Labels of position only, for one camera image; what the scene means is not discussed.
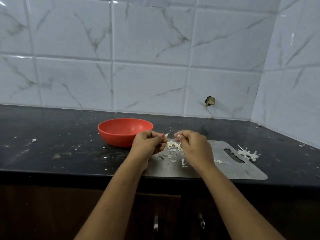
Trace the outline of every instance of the left hand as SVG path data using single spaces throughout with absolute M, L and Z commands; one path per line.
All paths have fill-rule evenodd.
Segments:
M 132 157 L 141 163 L 142 170 L 148 167 L 148 161 L 152 155 L 164 150 L 166 143 L 165 134 L 160 134 L 152 130 L 140 132 L 134 138 L 128 157 Z

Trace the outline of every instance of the white wall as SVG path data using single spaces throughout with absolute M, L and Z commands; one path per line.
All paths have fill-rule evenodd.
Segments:
M 320 0 L 281 0 L 252 121 L 320 149 Z
M 0 1 L 2 104 L 244 120 L 280 2 Z

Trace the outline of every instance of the black countertop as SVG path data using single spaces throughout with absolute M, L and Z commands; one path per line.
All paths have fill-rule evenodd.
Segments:
M 236 185 L 320 186 L 320 150 L 249 121 L 150 114 L 114 113 L 0 105 L 0 176 L 5 183 L 103 188 L 126 158 L 129 148 L 107 145 L 98 134 L 100 122 L 113 118 L 150 121 L 166 133 L 197 131 L 208 140 L 247 147 L 261 156 L 254 164 L 267 180 L 232 180 Z M 201 179 L 143 178 L 142 182 L 188 185 Z

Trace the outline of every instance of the cabinet handle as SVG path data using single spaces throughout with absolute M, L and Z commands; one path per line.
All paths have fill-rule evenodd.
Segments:
M 154 217 L 153 231 L 158 232 L 158 217 Z
M 200 219 L 200 226 L 202 229 L 206 228 L 205 221 L 203 220 L 202 214 L 199 214 L 199 219 Z

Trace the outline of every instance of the plastic bowl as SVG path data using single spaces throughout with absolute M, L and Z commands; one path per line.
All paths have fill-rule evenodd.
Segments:
M 106 120 L 98 125 L 102 139 L 116 147 L 131 147 L 136 134 L 152 128 L 149 121 L 133 118 Z

